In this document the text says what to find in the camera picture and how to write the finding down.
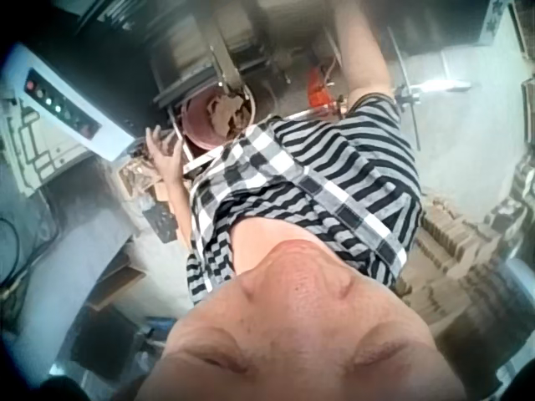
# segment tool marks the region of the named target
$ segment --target control panel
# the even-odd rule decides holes
[[[28,71],[24,92],[87,140],[92,140],[102,127],[73,102],[65,98],[35,69]]]

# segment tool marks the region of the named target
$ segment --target person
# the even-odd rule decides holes
[[[422,212],[415,158],[362,5],[330,2],[350,89],[343,120],[248,129],[191,194],[181,144],[167,152],[147,130],[191,239],[196,305],[138,399],[465,398],[430,329],[389,289]]]

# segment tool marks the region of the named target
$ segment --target fingers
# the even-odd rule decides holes
[[[178,165],[182,165],[182,146],[183,145],[184,145],[184,139],[177,140],[175,143],[175,148],[173,149],[173,160]]]
[[[155,145],[161,149],[160,132],[161,132],[161,127],[157,125],[154,128],[154,131],[152,131],[152,140],[154,141]]]
[[[174,138],[176,138],[175,133],[170,133],[161,143],[161,149],[166,155],[172,155],[170,145]]]
[[[147,148],[149,149],[149,153],[153,158],[157,157],[158,155],[161,155],[160,136],[159,136],[160,129],[161,128],[159,125],[156,126],[154,131],[151,130],[150,128],[145,129]]]

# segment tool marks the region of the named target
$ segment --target concrete floor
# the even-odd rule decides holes
[[[434,94],[422,99],[416,114],[421,152],[417,155],[424,187],[450,198],[475,220],[509,193],[516,163],[524,152],[520,83],[532,66],[519,51],[507,13],[491,47],[444,51],[452,79],[467,79],[467,94]],[[410,80],[420,83],[445,77],[438,53],[406,59]],[[399,66],[391,66],[401,84]],[[414,137],[410,112],[403,129]],[[118,302],[135,321],[143,316],[180,317],[191,308],[186,287],[186,249],[178,242],[162,245],[135,206],[126,205],[139,235],[129,247],[135,265],[147,271]]]
[[[525,152],[520,84],[533,73],[522,58],[509,13],[491,47],[443,52],[451,79],[475,87],[466,94],[431,94],[416,106],[421,152],[418,170],[424,187],[444,195],[476,221],[509,194],[517,162]],[[411,83],[445,77],[441,56],[406,60]],[[400,71],[393,71],[400,82]],[[407,110],[402,121],[414,138]]]

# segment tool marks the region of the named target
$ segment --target cable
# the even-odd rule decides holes
[[[18,261],[20,259],[20,236],[18,235],[17,228],[15,228],[15,225],[11,221],[4,219],[3,217],[0,217],[0,221],[11,229],[11,231],[13,232],[13,236],[15,237],[15,243],[17,244],[17,250],[15,253],[15,261],[13,262],[13,266],[9,270],[9,273],[6,275],[6,277],[0,283],[0,287],[4,287],[4,285],[9,281],[18,266]]]

